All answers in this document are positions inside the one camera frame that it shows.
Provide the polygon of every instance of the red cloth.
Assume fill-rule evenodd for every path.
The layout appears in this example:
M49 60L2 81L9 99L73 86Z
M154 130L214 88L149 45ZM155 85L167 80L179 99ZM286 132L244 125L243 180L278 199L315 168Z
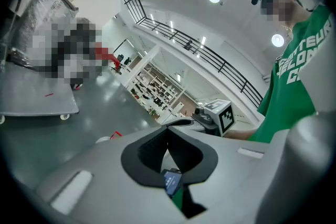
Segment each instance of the red cloth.
M101 42L96 42L96 60L111 60L116 68L120 67L120 61L113 54L109 54L109 49L103 48Z

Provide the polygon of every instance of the person's neck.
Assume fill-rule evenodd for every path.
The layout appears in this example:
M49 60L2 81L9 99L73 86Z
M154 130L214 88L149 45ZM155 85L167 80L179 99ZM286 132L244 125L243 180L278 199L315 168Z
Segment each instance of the person's neck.
M301 6L297 6L293 11L292 20L289 22L286 22L287 27L289 27L291 30L293 30L293 27L295 24L299 22L304 22L307 20L311 15L311 12L305 10Z

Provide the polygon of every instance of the person's arm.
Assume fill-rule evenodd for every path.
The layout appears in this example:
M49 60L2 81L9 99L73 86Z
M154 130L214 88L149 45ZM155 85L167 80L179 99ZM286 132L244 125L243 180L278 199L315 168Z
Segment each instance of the person's arm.
M229 130L223 137L238 140L248 140L252 135L255 134L256 131L257 129L248 131Z

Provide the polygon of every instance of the red object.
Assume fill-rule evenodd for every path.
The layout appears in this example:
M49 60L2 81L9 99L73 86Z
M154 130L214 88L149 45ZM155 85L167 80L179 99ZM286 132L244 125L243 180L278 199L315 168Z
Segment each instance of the red object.
M120 67L120 61L113 54L109 54L109 49L103 48L101 42L96 42L96 60L111 60L116 68Z
M122 134L120 134L118 131L115 131L114 134L111 135L110 139L117 139L118 136L115 137L115 136L114 136L115 134L117 134L117 135L119 135L119 136L122 136Z

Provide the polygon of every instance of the floor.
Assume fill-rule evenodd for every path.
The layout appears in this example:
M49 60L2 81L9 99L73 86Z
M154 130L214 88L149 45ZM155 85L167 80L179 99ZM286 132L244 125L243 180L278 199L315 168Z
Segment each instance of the floor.
M0 127L1 148L12 174L35 188L49 173L97 139L114 131L127 135L158 126L109 70L83 84L74 96L79 114L6 117Z

